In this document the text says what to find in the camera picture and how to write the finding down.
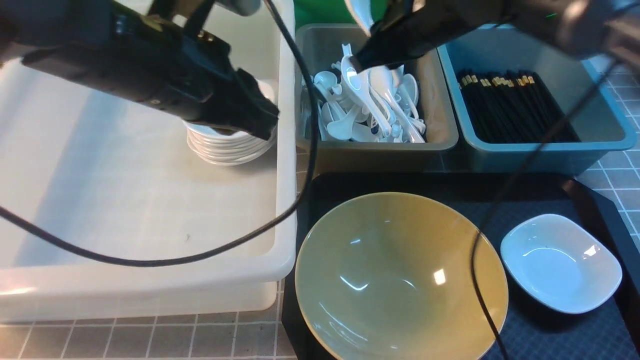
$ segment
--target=white square dish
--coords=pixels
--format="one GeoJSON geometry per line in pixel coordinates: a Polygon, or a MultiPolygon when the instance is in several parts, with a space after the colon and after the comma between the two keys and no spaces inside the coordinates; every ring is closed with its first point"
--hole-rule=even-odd
{"type": "Polygon", "coordinates": [[[602,305],[618,289],[618,260],[566,217],[544,214],[511,230],[500,246],[516,282],[551,309],[581,314],[602,305]]]}

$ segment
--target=blue plastic bin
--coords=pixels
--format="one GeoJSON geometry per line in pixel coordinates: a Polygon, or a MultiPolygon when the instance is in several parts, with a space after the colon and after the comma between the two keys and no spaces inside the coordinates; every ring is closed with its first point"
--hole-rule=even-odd
{"type": "MultiPolygon", "coordinates": [[[[493,144],[478,139],[458,86],[458,71],[535,71],[565,113],[600,76],[590,62],[573,60],[511,26],[483,26],[440,46],[438,53],[476,172],[514,171],[536,144],[493,144]]],[[[636,142],[636,132],[604,87],[572,124],[582,142],[548,144],[530,172],[577,175],[609,151],[626,150],[636,142]]]]}

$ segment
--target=robotic arm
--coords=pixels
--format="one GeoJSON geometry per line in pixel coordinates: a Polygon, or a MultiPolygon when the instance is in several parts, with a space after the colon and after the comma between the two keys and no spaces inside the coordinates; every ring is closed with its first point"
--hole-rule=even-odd
{"type": "Polygon", "coordinates": [[[155,0],[147,15],[112,0],[0,0],[0,61],[217,129],[268,140],[278,108],[202,30],[214,4],[251,15],[260,0],[155,0]],[[188,18],[182,28],[176,15],[188,18]]]}
{"type": "MultiPolygon", "coordinates": [[[[155,0],[146,15],[113,0],[0,0],[0,61],[22,63],[216,129],[268,139],[278,109],[202,29],[215,5],[251,15],[260,0],[155,0]],[[184,27],[172,22],[187,18],[184,27]]],[[[632,0],[388,0],[352,61],[399,65],[487,23],[510,22],[570,56],[598,53],[640,68],[632,0]]]]}
{"type": "Polygon", "coordinates": [[[607,53],[640,68],[640,8],[633,0],[389,0],[352,62],[358,71],[421,57],[488,23],[520,31],[574,58],[607,53]]]}

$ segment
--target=white plate stack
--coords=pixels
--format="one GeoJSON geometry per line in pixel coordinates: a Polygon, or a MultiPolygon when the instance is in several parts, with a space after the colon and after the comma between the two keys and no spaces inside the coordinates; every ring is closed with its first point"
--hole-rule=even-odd
{"type": "MultiPolygon", "coordinates": [[[[275,103],[271,85],[258,80],[262,94],[275,103]]],[[[204,161],[219,166],[232,167],[257,159],[276,141],[275,132],[269,141],[256,138],[244,131],[223,135],[209,126],[185,122],[187,127],[187,145],[204,161]]]]}

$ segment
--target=green background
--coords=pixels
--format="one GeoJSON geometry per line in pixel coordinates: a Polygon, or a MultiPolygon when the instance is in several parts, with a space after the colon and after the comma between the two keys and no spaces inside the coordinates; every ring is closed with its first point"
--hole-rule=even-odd
{"type": "MultiPolygon", "coordinates": [[[[344,0],[294,0],[296,6],[296,29],[314,22],[343,22],[354,24],[344,0]]],[[[373,19],[382,18],[386,0],[371,0],[373,19]]]]}

